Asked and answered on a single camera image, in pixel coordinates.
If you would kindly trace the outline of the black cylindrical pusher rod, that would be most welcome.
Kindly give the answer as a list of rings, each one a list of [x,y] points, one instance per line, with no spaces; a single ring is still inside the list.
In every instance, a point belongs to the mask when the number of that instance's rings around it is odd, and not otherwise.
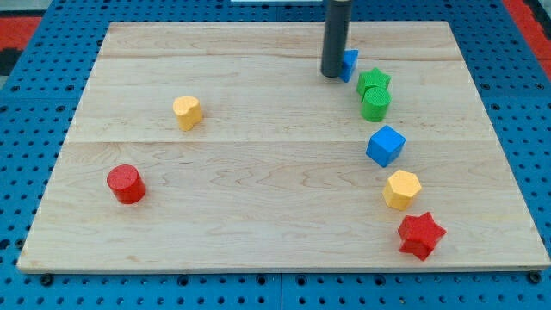
[[[352,3],[352,0],[327,1],[320,66],[321,74],[327,78],[341,74]]]

